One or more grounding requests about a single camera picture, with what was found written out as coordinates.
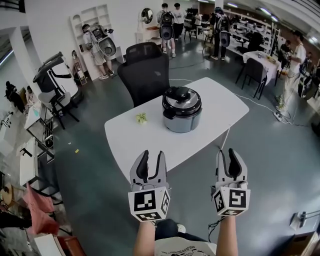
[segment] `mirror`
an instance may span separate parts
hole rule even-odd
[[[141,19],[145,24],[149,24],[152,21],[154,14],[151,9],[144,8],[141,12]]]

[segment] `pink cloth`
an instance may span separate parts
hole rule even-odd
[[[59,224],[47,215],[55,211],[51,197],[38,194],[27,183],[23,200],[28,204],[31,213],[32,226],[28,228],[28,232],[35,235],[40,233],[57,235]]]

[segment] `ceiling light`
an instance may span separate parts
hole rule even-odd
[[[10,51],[7,56],[0,62],[0,66],[5,62],[5,60],[14,52],[14,50]]]
[[[234,3],[230,3],[230,2],[228,2],[228,3],[227,3],[227,5],[228,5],[228,6],[232,6],[232,7],[234,7],[234,8],[238,8],[238,6],[237,6],[237,5],[235,5]]]
[[[260,8],[260,10],[263,11],[266,15],[271,16],[271,13],[268,10],[266,10],[265,8]]]

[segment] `white marker cube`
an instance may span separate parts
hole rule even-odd
[[[164,220],[167,216],[170,196],[165,186],[129,192],[131,214],[140,222]]]
[[[238,216],[249,208],[250,190],[221,186],[213,195],[217,214]]]

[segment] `electric pressure cooker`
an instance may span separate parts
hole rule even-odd
[[[188,87],[170,87],[162,97],[165,126],[176,133],[197,128],[202,111],[200,95]]]

